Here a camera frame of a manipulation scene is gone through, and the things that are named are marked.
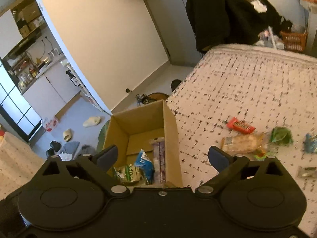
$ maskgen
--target bed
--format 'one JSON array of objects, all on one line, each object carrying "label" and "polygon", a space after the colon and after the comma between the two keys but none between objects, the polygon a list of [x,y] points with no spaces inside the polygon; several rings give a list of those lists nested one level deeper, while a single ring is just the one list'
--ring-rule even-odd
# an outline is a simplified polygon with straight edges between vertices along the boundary
[{"label": "bed", "polygon": [[26,184],[44,160],[9,132],[0,139],[0,200]]},{"label": "bed", "polygon": [[235,116],[257,132],[288,127],[294,144],[279,147],[278,159],[307,198],[299,227],[317,229],[315,180],[299,179],[298,166],[317,167],[317,155],[303,152],[305,134],[316,133],[317,59],[287,51],[247,45],[221,45],[200,60],[167,100],[175,113],[184,186],[196,188],[217,174],[208,162],[212,145],[221,147],[235,131],[226,121]]}]

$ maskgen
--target window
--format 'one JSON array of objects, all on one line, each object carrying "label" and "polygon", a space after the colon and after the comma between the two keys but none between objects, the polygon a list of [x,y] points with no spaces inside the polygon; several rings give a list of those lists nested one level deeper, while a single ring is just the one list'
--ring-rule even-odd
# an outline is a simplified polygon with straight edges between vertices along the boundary
[{"label": "window", "polygon": [[0,106],[27,136],[35,132],[35,127],[41,121],[38,114],[20,94],[2,64],[0,64]]}]

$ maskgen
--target kitchen window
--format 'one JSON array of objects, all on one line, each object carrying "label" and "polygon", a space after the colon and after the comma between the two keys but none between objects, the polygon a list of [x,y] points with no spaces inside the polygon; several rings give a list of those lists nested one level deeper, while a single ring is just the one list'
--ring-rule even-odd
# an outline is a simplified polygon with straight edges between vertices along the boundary
[{"label": "kitchen window", "polygon": [[21,95],[2,64],[0,64],[0,113],[27,142],[41,125],[41,118]]}]

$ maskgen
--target blue snack package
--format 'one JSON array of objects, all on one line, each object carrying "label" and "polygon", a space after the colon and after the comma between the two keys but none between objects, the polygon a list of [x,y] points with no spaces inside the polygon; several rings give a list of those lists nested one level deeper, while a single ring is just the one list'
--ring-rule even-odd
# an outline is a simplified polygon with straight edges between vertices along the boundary
[{"label": "blue snack package", "polygon": [[137,156],[137,160],[134,163],[134,166],[139,167],[144,175],[146,184],[152,184],[153,182],[153,163],[146,155],[143,149],[141,149],[140,153]]},{"label": "blue snack package", "polygon": [[309,133],[306,134],[304,150],[306,153],[317,153],[317,135],[312,136]]}]

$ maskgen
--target beige slipper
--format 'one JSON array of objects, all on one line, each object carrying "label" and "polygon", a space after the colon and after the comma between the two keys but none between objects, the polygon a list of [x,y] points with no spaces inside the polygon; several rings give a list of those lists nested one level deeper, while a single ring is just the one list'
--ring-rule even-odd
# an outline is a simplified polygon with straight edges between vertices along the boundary
[{"label": "beige slipper", "polygon": [[64,141],[68,142],[72,138],[72,131],[70,129],[63,132]]},{"label": "beige slipper", "polygon": [[95,126],[95,125],[98,125],[100,121],[101,121],[100,116],[92,116],[92,117],[89,117],[88,120],[84,121],[83,126],[84,127]]}]

